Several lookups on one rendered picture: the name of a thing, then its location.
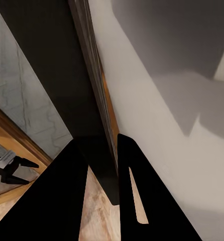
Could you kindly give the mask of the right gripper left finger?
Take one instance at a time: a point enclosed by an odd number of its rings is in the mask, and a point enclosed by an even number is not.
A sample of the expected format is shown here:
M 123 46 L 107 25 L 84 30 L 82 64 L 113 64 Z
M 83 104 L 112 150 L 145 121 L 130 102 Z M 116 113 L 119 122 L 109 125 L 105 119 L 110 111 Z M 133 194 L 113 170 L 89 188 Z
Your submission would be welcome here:
M 0 241 L 78 241 L 88 163 L 71 140 L 0 221 Z

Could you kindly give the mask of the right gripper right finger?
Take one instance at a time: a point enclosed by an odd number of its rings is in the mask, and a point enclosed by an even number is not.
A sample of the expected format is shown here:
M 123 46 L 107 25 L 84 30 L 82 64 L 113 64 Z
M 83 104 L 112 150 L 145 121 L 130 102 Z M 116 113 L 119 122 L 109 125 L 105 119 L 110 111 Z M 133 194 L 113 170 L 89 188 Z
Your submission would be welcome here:
M 131 168 L 149 224 L 137 221 Z M 118 134 L 121 241 L 202 241 L 137 143 Z

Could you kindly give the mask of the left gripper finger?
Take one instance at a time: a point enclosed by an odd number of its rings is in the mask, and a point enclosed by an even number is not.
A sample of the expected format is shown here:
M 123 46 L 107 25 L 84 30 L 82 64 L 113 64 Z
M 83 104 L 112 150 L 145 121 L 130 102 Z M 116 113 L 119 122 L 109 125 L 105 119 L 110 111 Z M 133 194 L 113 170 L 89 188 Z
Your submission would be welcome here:
M 12 174 L 8 175 L 6 178 L 5 178 L 5 182 L 7 184 L 20 184 L 20 185 L 27 185 L 29 184 L 29 181 L 27 180 L 24 180 L 24 179 L 21 179 L 19 177 L 15 177 L 13 176 Z
M 26 159 L 26 158 L 21 158 L 21 157 L 20 157 L 20 158 L 18 159 L 18 161 L 19 161 L 19 164 L 20 164 L 21 166 L 23 166 L 23 167 L 27 166 L 27 167 L 36 167 L 36 168 L 39 168 L 39 165 L 38 165 L 38 164 L 36 164 L 36 163 L 34 163 L 34 162 Z

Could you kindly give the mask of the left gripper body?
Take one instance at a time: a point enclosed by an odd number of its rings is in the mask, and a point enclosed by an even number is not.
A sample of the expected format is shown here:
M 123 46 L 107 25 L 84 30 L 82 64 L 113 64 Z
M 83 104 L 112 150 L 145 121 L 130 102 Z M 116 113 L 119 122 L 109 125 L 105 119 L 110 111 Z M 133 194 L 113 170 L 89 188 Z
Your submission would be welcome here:
M 19 161 L 18 159 L 20 156 L 14 156 L 13 162 L 10 165 L 6 165 L 3 169 L 0 168 L 0 175 L 1 175 L 1 183 L 5 183 L 5 178 L 10 174 L 13 175 L 15 170 L 19 167 Z

